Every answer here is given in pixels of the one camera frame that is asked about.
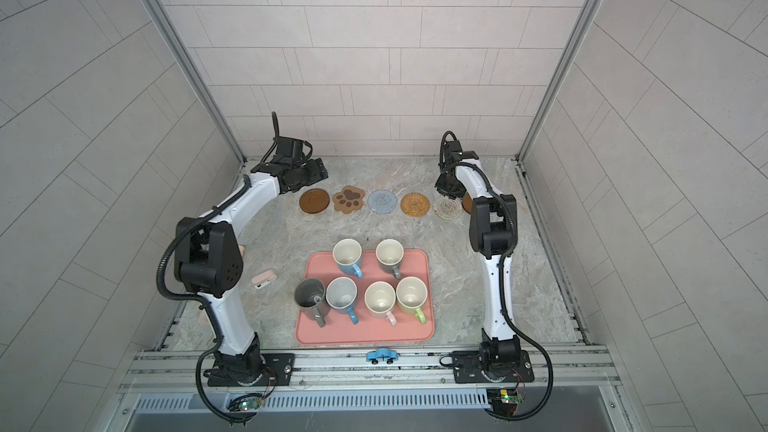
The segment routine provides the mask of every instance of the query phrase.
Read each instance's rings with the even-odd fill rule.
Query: gray tile wall
[[[435,155],[446,128],[516,154],[584,2],[161,1],[249,156],[270,111],[320,156]]]
[[[139,0],[0,0],[4,430],[99,423],[175,311],[175,221],[238,167]]]
[[[767,31],[768,0],[603,0],[525,162],[646,430],[768,426]]]

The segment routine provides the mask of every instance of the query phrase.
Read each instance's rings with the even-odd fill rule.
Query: white mug
[[[395,289],[386,282],[374,282],[366,289],[366,307],[376,318],[385,318],[391,326],[397,325],[397,319],[392,314],[397,295]]]

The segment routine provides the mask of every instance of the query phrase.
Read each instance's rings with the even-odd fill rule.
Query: mug handle
[[[422,324],[426,324],[427,323],[427,318],[424,317],[424,312],[422,312],[422,308],[421,307],[417,307],[416,308],[416,318]]]
[[[349,306],[346,308],[346,312],[350,315],[350,319],[352,320],[352,323],[357,325],[359,321],[357,320],[357,316],[355,315],[355,309],[353,309],[352,306]]]

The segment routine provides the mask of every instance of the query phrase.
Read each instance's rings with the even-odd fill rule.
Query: small pink object
[[[274,282],[276,278],[277,274],[275,274],[274,269],[271,268],[268,271],[264,271],[258,274],[250,281],[256,286],[256,288],[262,288],[264,285],[268,285],[269,283]]]
[[[424,251],[406,250],[400,266],[403,277],[418,277],[427,286],[427,302],[422,306],[426,324],[421,324],[416,316],[408,315],[397,305],[392,309],[397,326],[390,325],[388,320],[375,318],[366,307],[363,300],[368,286],[374,282],[384,281],[397,288],[398,281],[379,267],[376,251],[362,251],[362,278],[354,278],[357,284],[358,301],[355,313],[360,322],[355,325],[346,315],[329,313],[326,316],[326,326],[318,327],[317,322],[299,312],[296,322],[296,340],[302,345],[339,345],[339,344],[370,344],[387,342],[416,342],[428,340],[435,333],[435,321],[432,314],[432,292],[429,287],[429,264]],[[345,277],[333,260],[332,252],[318,252],[306,263],[306,278],[318,278],[328,287],[334,278]]]

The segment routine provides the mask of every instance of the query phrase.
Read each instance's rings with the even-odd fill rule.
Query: paw print coaster
[[[365,196],[366,192],[361,188],[344,186],[340,192],[333,194],[333,208],[345,214],[360,210]]]

